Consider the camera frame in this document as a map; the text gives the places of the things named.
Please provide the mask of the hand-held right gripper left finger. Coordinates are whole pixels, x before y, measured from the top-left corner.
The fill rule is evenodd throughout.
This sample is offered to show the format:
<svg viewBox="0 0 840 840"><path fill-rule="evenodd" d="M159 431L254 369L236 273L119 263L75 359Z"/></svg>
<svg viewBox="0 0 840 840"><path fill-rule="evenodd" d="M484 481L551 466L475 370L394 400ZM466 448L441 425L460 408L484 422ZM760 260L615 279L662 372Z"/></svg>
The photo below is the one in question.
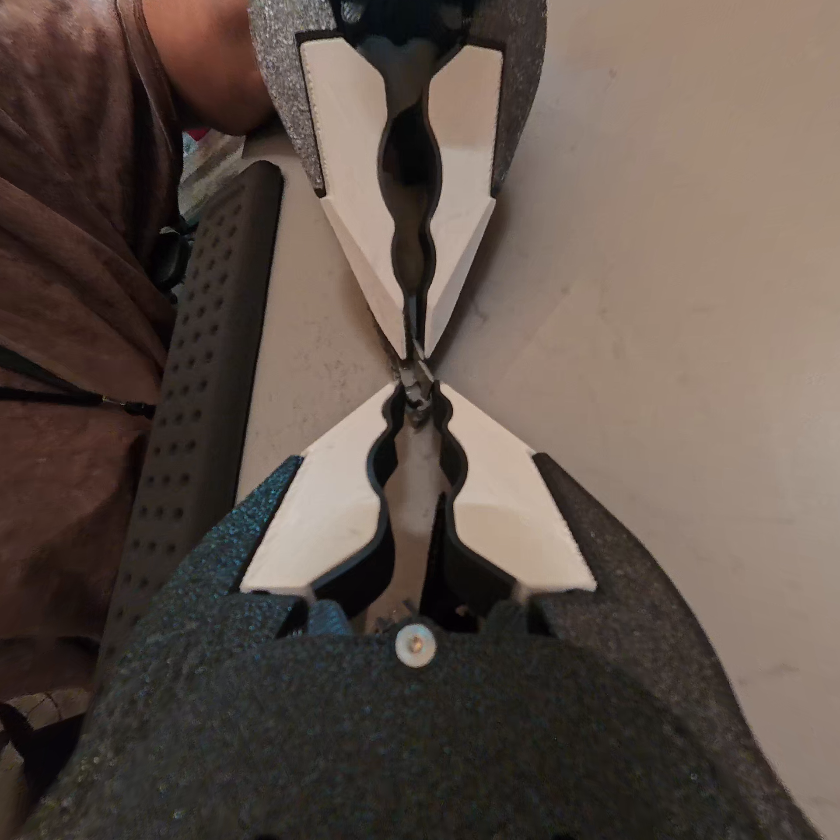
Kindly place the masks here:
<svg viewBox="0 0 840 840"><path fill-rule="evenodd" d="M386 385L302 453L241 592L332 600L348 617L367 611L395 568L384 488L402 427L403 387Z"/></svg>

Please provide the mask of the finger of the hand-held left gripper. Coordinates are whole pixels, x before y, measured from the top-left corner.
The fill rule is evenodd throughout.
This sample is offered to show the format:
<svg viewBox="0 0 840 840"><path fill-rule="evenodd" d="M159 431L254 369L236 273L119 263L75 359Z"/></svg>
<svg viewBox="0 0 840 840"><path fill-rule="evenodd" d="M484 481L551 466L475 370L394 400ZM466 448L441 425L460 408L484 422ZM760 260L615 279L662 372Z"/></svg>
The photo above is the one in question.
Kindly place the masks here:
<svg viewBox="0 0 840 840"><path fill-rule="evenodd" d="M324 181L321 205L364 297L399 359L406 357L404 292L393 266L393 217L380 185L387 124L382 74L344 39L301 43Z"/></svg>
<svg viewBox="0 0 840 840"><path fill-rule="evenodd" d="M496 204L490 188L502 61L499 50L466 45L429 85L440 191L429 222L435 266L426 294L426 356L447 328Z"/></svg>

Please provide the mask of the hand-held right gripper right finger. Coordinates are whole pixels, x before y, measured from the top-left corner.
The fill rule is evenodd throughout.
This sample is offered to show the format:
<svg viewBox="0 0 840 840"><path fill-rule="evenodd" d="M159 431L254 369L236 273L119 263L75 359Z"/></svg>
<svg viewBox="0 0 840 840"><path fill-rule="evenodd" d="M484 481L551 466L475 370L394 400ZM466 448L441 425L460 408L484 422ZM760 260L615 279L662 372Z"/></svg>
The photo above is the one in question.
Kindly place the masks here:
<svg viewBox="0 0 840 840"><path fill-rule="evenodd" d="M458 606L596 591L595 576L537 464L537 453L453 387L436 382L432 415L448 482L438 568Z"/></svg>

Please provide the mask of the person's left forearm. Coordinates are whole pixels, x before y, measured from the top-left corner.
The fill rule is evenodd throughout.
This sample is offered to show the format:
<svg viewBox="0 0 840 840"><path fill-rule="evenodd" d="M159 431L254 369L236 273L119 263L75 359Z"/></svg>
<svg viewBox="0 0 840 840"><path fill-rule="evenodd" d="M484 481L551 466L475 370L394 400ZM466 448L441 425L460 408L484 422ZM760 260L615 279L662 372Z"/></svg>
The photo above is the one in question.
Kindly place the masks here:
<svg viewBox="0 0 840 840"><path fill-rule="evenodd" d="M183 130L247 135L275 114L247 1L142 1Z"/></svg>

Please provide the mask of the grey desk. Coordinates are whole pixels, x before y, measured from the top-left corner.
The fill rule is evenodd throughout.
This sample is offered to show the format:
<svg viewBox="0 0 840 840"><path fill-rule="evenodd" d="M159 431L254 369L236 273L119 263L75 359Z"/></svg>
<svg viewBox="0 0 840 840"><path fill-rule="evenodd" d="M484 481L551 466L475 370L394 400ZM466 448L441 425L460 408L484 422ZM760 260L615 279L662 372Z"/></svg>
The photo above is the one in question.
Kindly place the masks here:
<svg viewBox="0 0 840 840"><path fill-rule="evenodd" d="M437 375L678 586L838 838L838 2L549 2Z"/></svg>

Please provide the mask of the black perforated pad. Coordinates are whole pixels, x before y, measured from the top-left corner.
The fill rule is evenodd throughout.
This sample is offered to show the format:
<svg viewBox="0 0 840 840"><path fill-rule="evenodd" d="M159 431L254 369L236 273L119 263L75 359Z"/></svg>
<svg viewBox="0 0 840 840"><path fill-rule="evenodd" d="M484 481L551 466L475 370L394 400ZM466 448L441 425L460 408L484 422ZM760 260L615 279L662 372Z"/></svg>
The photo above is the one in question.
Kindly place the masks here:
<svg viewBox="0 0 840 840"><path fill-rule="evenodd" d="M256 161L204 208L101 642L104 673L235 505L284 180Z"/></svg>

